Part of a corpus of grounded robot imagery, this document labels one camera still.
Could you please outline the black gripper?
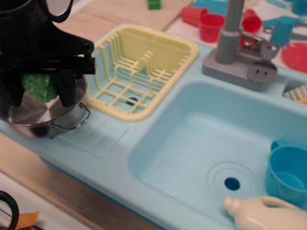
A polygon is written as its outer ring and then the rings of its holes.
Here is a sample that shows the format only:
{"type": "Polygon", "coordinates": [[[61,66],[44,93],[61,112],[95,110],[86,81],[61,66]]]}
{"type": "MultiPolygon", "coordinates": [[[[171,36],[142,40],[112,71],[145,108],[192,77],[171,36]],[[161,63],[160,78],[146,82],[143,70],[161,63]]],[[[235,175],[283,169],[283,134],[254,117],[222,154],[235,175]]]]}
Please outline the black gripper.
{"type": "Polygon", "coordinates": [[[67,14],[1,14],[0,96],[8,104],[22,103],[22,73],[56,75],[62,105],[76,103],[76,79],[95,73],[94,44],[54,25],[67,18],[67,14]]]}

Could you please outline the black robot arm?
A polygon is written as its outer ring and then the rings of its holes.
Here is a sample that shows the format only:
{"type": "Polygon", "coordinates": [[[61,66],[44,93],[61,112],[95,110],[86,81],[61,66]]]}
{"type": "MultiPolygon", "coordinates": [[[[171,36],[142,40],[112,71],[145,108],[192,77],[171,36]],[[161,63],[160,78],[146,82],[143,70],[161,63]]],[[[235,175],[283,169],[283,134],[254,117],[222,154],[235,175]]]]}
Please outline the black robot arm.
{"type": "Polygon", "coordinates": [[[0,96],[8,104],[22,103],[22,74],[51,74],[65,107],[76,103],[78,80],[95,74],[93,42],[55,26],[68,18],[72,5],[55,16],[45,0],[0,2],[0,96]]]}

